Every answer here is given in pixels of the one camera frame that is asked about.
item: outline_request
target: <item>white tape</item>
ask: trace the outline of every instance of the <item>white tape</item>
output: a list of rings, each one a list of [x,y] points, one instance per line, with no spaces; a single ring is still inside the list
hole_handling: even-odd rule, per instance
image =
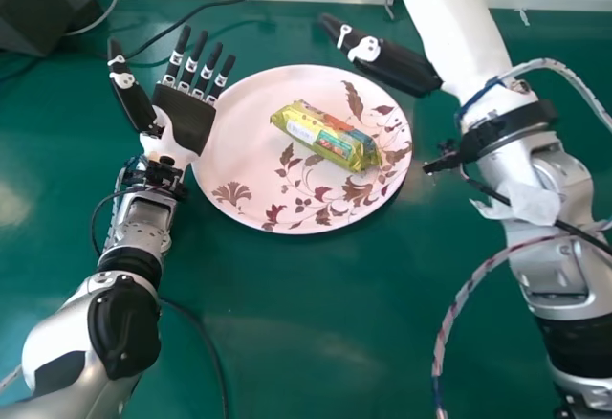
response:
[[[373,62],[381,54],[381,45],[374,36],[367,36],[360,44],[348,52],[348,59],[353,62],[356,58],[365,62]]]
[[[344,44],[344,38],[352,31],[353,29],[350,25],[344,24],[340,27],[340,36],[338,37],[338,44],[336,45],[338,49],[342,49],[342,44]]]
[[[194,89],[193,91],[191,91],[191,96],[195,97],[198,100],[201,100],[204,98],[204,92],[202,92],[200,89]]]
[[[198,62],[194,61],[191,57],[188,59],[185,64],[185,69],[188,72],[195,73],[195,69],[198,68]]]
[[[136,79],[131,73],[111,73],[109,76],[121,89],[129,89],[136,83]]]
[[[170,56],[170,63],[172,65],[181,65],[181,62],[183,62],[183,55],[177,53],[176,51],[172,51],[172,55]]]
[[[490,220],[518,219],[538,226],[553,226],[561,212],[561,198],[548,189],[506,180],[497,192],[510,199],[509,207],[496,200],[490,207],[471,201],[480,214]]]
[[[123,55],[118,55],[114,59],[106,62],[106,65],[108,65],[109,67],[112,67],[116,63],[125,63],[125,57]]]
[[[217,77],[217,80],[214,81],[214,83],[219,87],[226,87],[226,84],[228,84],[228,79],[226,77],[219,75]]]
[[[203,79],[211,79],[212,78],[212,70],[209,69],[209,67],[207,67],[206,65],[204,66],[204,68],[202,69],[202,73],[200,74],[200,76]]]

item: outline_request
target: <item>black clamp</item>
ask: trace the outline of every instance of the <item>black clamp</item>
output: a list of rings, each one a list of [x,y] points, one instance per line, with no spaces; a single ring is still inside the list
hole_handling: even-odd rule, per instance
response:
[[[162,156],[158,162],[148,161],[145,170],[127,170],[123,182],[128,185],[160,187],[183,201],[188,196],[186,186],[181,183],[183,171],[174,167],[174,159]]]
[[[557,110],[553,104],[549,100],[540,100],[484,121],[466,132],[459,143],[459,149],[455,149],[454,140],[440,144],[442,157],[425,164],[423,172],[431,175],[473,163],[485,154],[483,151],[490,153],[506,144],[504,138],[539,124],[550,124],[556,119]]]

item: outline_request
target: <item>black joint cover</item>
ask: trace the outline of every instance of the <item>black joint cover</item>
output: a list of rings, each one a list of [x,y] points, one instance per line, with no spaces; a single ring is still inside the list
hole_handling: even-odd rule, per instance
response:
[[[98,263],[97,271],[126,271],[144,278],[156,290],[162,281],[160,261],[153,254],[135,247],[120,247],[105,253]]]
[[[155,87],[153,104],[170,117],[175,142],[200,156],[207,144],[217,110],[163,84]]]
[[[136,376],[157,361],[159,315],[156,300],[133,280],[118,281],[92,301],[89,336],[109,379]]]
[[[557,110],[549,100],[540,100],[517,108],[505,115],[492,118],[470,129],[459,145],[458,151],[449,150],[444,156],[423,166],[427,175],[457,168],[461,164],[477,161],[483,153],[492,152],[496,143],[504,137],[511,136],[521,130],[538,124],[549,124],[557,119]]]
[[[612,314],[586,320],[536,321],[556,369],[585,378],[612,378]]]

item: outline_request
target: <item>black fingertip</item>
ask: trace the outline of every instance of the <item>black fingertip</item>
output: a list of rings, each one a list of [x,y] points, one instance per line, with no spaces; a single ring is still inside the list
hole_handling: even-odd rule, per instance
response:
[[[221,69],[220,75],[222,77],[228,77],[231,69],[233,68],[234,63],[236,63],[236,56],[228,55],[228,58],[226,59],[226,63],[223,64],[223,68]]]
[[[195,46],[193,47],[193,52],[191,53],[191,58],[194,61],[198,61],[200,59],[200,55],[202,55],[202,51],[204,50],[204,47],[206,46],[208,41],[208,32],[206,30],[204,30],[203,32],[200,33],[200,36],[198,37],[198,40],[195,43]]]
[[[223,43],[215,44],[214,49],[212,50],[212,53],[210,54],[210,57],[208,58],[208,62],[207,62],[207,67],[209,67],[210,70],[212,70],[215,67],[215,65],[219,61],[219,57],[221,56],[222,52],[223,52]]]
[[[181,36],[179,36],[179,42],[176,43],[177,53],[182,54],[185,51],[190,35],[191,35],[191,27],[189,27],[188,25],[185,25],[183,27],[183,30],[181,31]]]

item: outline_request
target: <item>black cable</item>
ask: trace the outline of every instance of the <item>black cable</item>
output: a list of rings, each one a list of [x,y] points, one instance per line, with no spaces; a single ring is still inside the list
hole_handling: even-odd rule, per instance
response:
[[[30,60],[30,62],[26,63],[23,67],[21,67],[18,70],[15,70],[12,73],[9,73],[8,75],[4,75],[3,77],[0,77],[0,83],[8,81],[9,79],[13,79],[14,77],[20,77],[21,75],[25,75],[26,73],[28,73],[32,68],[34,68],[34,66],[40,62],[40,58],[33,58],[32,60]]]
[[[221,403],[223,406],[223,419],[230,419],[228,385],[226,383],[225,375],[223,374],[223,368],[221,367],[221,359],[219,358],[219,353],[217,352],[217,349],[214,346],[214,343],[212,342],[212,339],[210,338],[210,335],[208,334],[204,323],[200,319],[198,319],[197,316],[195,316],[191,311],[183,307],[181,304],[178,304],[177,302],[173,301],[172,299],[160,297],[160,301],[171,307],[175,311],[183,314],[183,316],[187,320],[189,320],[189,322],[192,323],[193,326],[196,327],[198,333],[200,333],[200,336],[202,337],[202,340],[204,340],[204,344],[207,347],[208,354],[210,355],[210,359],[212,360],[212,365],[214,367],[217,380],[219,382],[219,389],[221,390]]]
[[[121,197],[121,196],[124,196],[125,194],[131,194],[132,192],[141,192],[141,191],[146,191],[146,189],[143,187],[129,187],[128,189],[124,189],[122,191],[117,191],[117,192],[114,192],[113,194],[109,194],[108,196],[103,198],[101,201],[99,201],[98,204],[96,205],[96,208],[94,209],[94,212],[92,213],[92,221],[89,226],[89,234],[92,240],[92,245],[94,246],[94,250],[96,251],[96,254],[98,255],[98,257],[102,256],[102,250],[99,249],[98,241],[96,240],[96,218],[98,218],[99,211],[102,209],[102,207],[104,207],[104,204],[106,204],[108,201],[112,201],[116,197]]]
[[[485,185],[484,183],[474,180],[468,175],[468,173],[466,172],[464,168],[462,168],[461,170],[461,176],[468,184],[470,184],[472,187],[475,187],[483,194],[490,196],[491,198],[501,202],[502,204],[505,204],[508,207],[510,206],[510,199],[508,197],[501,195],[500,193],[495,191],[492,187],[489,187]],[[597,247],[598,249],[612,256],[612,248],[610,248],[609,245],[607,245],[604,242],[601,242],[597,237],[589,234],[588,232],[584,232],[580,228],[577,228],[576,226],[570,225],[569,223],[566,223],[561,220],[557,220],[555,222],[555,227],[565,232],[569,232],[570,234],[575,235],[576,237],[579,237],[582,240],[585,240],[591,245]]]
[[[206,4],[202,5],[202,6],[199,6],[198,8],[196,8],[195,10],[190,12],[188,15],[186,15],[185,17],[183,17],[182,19],[178,20],[177,22],[172,24],[170,27],[165,29],[163,32],[160,32],[160,33],[156,34],[155,36],[153,36],[146,43],[141,45],[140,48],[138,48],[137,50],[131,52],[125,58],[127,58],[129,60],[130,58],[134,58],[136,55],[142,53],[145,49],[147,49],[148,47],[150,47],[151,45],[153,45],[154,43],[156,43],[157,41],[162,39],[164,36],[166,36],[167,34],[173,32],[174,30],[178,29],[181,25],[185,24],[185,22],[187,20],[189,20],[191,17],[193,17],[195,14],[197,14],[200,11],[207,10],[208,8],[215,8],[217,6],[236,5],[236,4],[242,3],[244,1],[247,1],[247,0],[220,0],[220,1],[215,1],[213,3],[206,3]]]

